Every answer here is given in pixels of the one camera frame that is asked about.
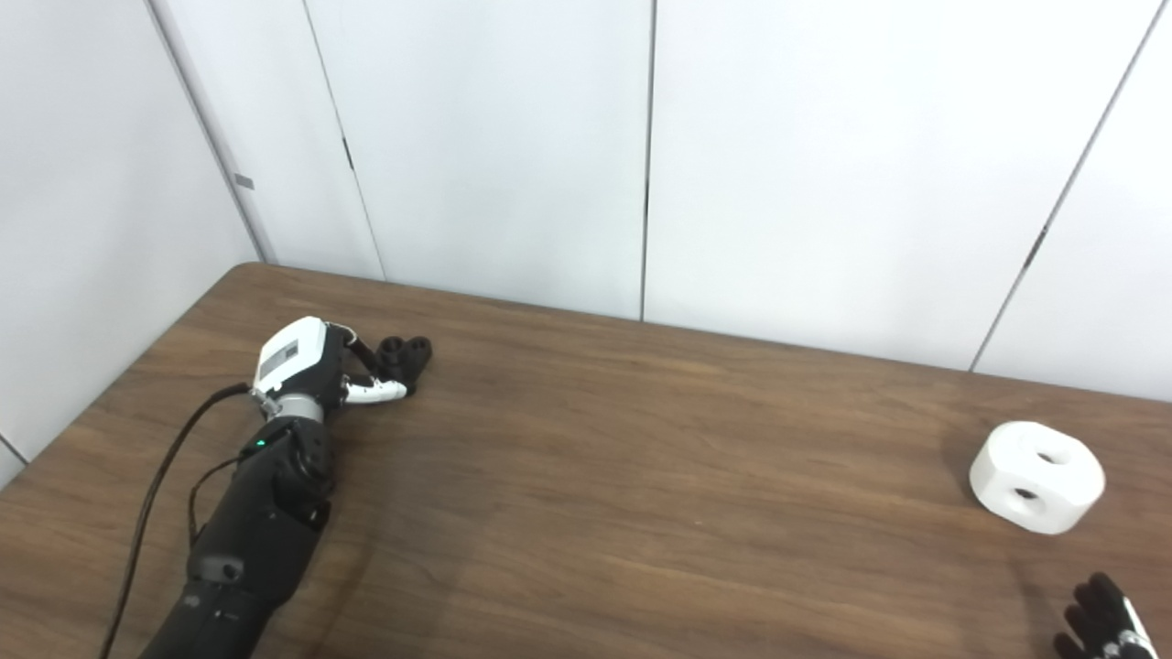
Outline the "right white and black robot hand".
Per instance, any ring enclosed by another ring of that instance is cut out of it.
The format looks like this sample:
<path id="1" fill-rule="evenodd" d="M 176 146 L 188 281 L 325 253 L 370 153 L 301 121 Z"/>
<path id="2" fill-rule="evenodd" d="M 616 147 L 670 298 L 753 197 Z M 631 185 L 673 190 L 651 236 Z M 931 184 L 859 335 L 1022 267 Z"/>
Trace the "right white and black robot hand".
<path id="1" fill-rule="evenodd" d="M 1052 639 L 1059 658 L 1156 658 L 1158 651 L 1138 610 L 1116 580 L 1102 572 L 1074 587 L 1064 610 L 1068 632 Z"/>

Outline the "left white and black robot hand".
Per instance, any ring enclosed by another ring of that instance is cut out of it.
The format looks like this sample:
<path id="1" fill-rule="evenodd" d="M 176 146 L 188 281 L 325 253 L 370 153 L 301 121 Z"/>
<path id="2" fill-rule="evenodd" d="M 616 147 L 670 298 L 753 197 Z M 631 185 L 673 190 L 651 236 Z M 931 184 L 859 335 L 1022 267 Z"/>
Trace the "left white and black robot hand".
<path id="1" fill-rule="evenodd" d="M 355 330 L 308 315 L 264 344 L 250 395 L 264 417 L 313 417 L 352 405 L 383 405 L 415 393 L 379 373 L 375 353 Z"/>

